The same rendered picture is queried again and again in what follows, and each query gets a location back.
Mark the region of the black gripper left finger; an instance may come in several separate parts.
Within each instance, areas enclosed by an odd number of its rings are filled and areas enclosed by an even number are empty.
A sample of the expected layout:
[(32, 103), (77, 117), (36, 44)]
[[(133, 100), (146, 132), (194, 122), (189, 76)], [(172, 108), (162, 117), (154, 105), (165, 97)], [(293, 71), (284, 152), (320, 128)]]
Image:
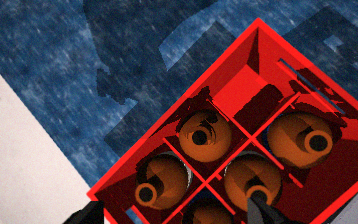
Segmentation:
[(90, 201), (62, 224), (104, 224), (104, 201)]

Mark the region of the red crate with dividers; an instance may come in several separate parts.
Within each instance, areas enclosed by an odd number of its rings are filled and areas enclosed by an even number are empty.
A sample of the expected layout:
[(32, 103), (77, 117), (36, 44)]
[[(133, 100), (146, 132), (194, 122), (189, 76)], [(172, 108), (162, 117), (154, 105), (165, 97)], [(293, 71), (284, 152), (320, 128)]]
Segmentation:
[[(339, 112), (280, 58), (346, 114)], [(220, 113), (232, 131), (228, 151), (213, 162), (193, 160), (179, 143), (182, 121), (200, 109)], [(332, 131), (333, 148), (326, 161), (309, 169), (293, 168), (277, 159), (289, 173), (264, 148), (261, 133), (281, 112), (294, 111), (309, 112), (323, 119)], [(191, 185), (182, 199), (168, 209), (139, 204), (135, 197), (138, 169), (149, 158), (169, 150), (194, 172)], [(239, 220), (234, 217), (234, 224), (248, 224), (247, 212), (231, 202), (224, 186), (225, 166), (242, 150), (256, 151), (276, 166), (283, 191), (274, 207), (290, 220), (321, 224), (358, 192), (358, 101), (259, 18), (87, 192), (87, 196), (92, 201), (104, 201), (104, 216), (110, 224), (135, 224), (125, 213), (130, 208), (144, 224), (166, 224), (176, 213), (167, 224), (180, 224), (190, 200), (201, 189), (209, 188)]]

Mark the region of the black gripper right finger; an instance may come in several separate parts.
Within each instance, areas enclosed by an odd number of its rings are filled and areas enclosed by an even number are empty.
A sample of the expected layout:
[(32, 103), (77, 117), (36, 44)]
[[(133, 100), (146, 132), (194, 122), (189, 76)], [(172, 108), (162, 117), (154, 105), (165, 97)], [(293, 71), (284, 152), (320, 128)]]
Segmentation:
[(248, 197), (247, 220), (248, 224), (306, 224), (290, 220), (279, 209), (268, 205), (261, 197)]

